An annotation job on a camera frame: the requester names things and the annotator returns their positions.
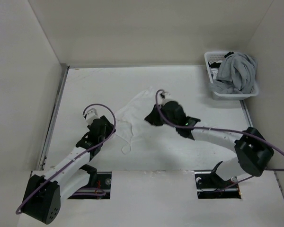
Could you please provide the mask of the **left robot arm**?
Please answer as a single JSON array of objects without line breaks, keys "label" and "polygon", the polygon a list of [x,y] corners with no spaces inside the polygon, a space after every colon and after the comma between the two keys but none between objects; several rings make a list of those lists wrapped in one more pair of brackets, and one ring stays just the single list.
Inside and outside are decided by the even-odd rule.
[{"label": "left robot arm", "polygon": [[33,175],[27,183],[23,201],[16,211],[46,225],[52,223],[63,201],[82,187],[93,188],[97,170],[88,165],[104,142],[115,133],[115,124],[105,116],[86,118],[88,132],[76,143],[72,152],[43,175]]}]

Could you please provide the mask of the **white tank top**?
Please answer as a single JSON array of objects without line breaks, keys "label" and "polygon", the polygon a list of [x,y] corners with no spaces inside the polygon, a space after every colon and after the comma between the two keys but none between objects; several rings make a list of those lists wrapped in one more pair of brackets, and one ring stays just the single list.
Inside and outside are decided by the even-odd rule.
[{"label": "white tank top", "polygon": [[134,142],[141,140],[154,129],[144,120],[153,110],[154,103],[155,89],[149,87],[115,113],[115,135],[126,142],[121,149],[124,155],[130,153]]}]

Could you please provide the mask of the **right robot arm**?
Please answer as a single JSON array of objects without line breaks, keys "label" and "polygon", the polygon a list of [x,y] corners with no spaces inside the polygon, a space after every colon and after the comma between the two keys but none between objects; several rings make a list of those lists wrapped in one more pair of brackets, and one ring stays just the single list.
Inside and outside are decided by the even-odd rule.
[{"label": "right robot arm", "polygon": [[241,137],[231,132],[214,131],[200,119],[187,116],[176,101],[155,106],[145,121],[153,126],[171,122],[177,126],[176,132],[184,138],[209,142],[234,152],[234,158],[218,162],[210,174],[202,178],[202,183],[211,183],[215,187],[226,187],[232,177],[243,174],[260,177],[274,155],[272,148],[263,143],[264,138],[255,128],[248,127]]}]

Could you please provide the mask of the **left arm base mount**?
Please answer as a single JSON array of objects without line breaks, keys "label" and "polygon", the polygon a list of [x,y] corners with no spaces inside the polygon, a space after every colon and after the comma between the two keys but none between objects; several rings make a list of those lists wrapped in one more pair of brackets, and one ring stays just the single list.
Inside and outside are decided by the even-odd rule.
[{"label": "left arm base mount", "polygon": [[112,172],[98,172],[91,183],[80,188],[69,200],[109,200],[112,186]]}]

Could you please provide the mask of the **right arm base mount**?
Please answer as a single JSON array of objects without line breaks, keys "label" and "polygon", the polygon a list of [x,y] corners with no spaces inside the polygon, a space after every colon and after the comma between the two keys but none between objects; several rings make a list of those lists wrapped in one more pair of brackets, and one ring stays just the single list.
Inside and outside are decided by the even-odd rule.
[{"label": "right arm base mount", "polygon": [[199,199],[241,199],[237,177],[229,180],[220,178],[216,171],[222,161],[210,172],[196,172],[195,183]]}]

